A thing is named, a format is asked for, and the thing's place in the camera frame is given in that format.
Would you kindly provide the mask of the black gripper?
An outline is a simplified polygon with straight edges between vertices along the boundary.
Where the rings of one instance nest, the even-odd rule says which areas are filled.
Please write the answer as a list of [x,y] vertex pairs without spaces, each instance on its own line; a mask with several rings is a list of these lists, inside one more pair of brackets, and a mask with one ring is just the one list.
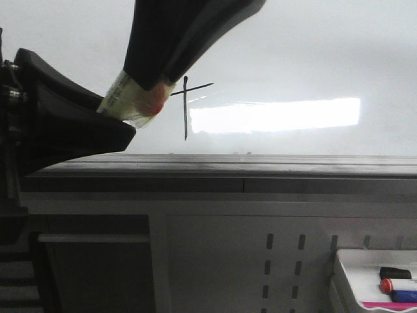
[[27,220],[19,170],[29,175],[67,160],[121,152],[136,134],[134,127],[98,113],[101,96],[63,76],[35,52],[20,48],[14,62],[1,58],[2,245],[13,245]]

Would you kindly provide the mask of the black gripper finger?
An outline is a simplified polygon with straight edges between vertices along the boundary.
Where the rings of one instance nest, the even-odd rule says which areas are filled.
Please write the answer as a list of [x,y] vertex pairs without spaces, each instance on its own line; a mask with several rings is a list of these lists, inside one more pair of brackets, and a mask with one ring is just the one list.
[[140,87],[175,83],[223,35],[265,5],[254,0],[136,1],[123,70]]

